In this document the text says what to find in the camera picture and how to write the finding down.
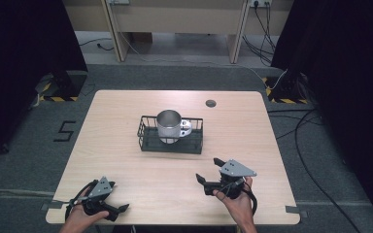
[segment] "black wire basket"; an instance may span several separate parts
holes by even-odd
[[[201,154],[203,146],[203,126],[202,118],[185,118],[191,123],[192,130],[189,135],[179,138],[173,144],[166,144],[161,141],[174,139],[158,136],[156,116],[142,116],[138,128],[139,146],[141,151],[160,151]]]

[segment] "power outlet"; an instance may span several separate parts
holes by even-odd
[[[258,2],[258,7],[259,8],[266,8],[267,4],[269,4],[269,7],[271,7],[271,4],[272,4],[272,0],[251,0],[250,7],[254,6],[255,1]]]

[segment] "black stand base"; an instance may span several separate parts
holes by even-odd
[[[302,90],[302,88],[300,88],[297,80],[280,80],[280,83],[278,83],[275,86],[275,83],[277,83],[278,78],[279,77],[267,77],[264,81],[265,85],[268,86],[268,88],[266,88],[266,93],[269,101],[274,103],[286,104],[307,103],[304,91]]]
[[[45,86],[41,100],[47,101],[77,101],[87,75],[69,75],[70,84],[59,87],[55,78],[52,78]]]

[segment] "white cable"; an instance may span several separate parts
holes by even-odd
[[[256,76],[258,78],[261,79],[262,83],[264,84],[265,88],[267,89],[274,89],[279,80],[281,79],[281,77],[287,72],[284,71],[283,74],[281,74],[281,76],[277,79],[277,81],[275,82],[274,86],[273,87],[269,87],[268,85],[265,84],[265,82],[263,81],[262,77],[253,69],[251,69],[250,67],[247,67],[247,66],[244,66],[244,65],[238,65],[238,64],[219,64],[217,62],[213,62],[213,61],[191,61],[191,60],[185,60],[185,59],[181,59],[181,60],[166,60],[166,59],[162,59],[162,58],[156,58],[156,59],[145,59],[144,57],[142,57],[141,53],[139,53],[138,51],[136,51],[131,45],[130,43],[126,40],[125,36],[123,35],[122,32],[119,32],[120,35],[122,36],[123,40],[129,45],[129,47],[139,55],[139,58],[143,61],[146,61],[146,62],[157,62],[157,61],[164,61],[164,62],[187,62],[187,63],[197,63],[197,64],[206,64],[206,63],[209,63],[209,64],[214,64],[214,65],[218,65],[218,66],[238,66],[238,67],[242,67],[242,68],[246,68],[246,69],[249,69],[250,71],[252,71],[254,74],[256,74]]]

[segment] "person's left hand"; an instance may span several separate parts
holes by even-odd
[[[89,216],[85,213],[84,207],[81,204],[81,201],[72,209],[71,214],[66,219],[59,233],[82,233],[94,222],[107,217],[109,212],[103,211],[99,212],[93,216]]]

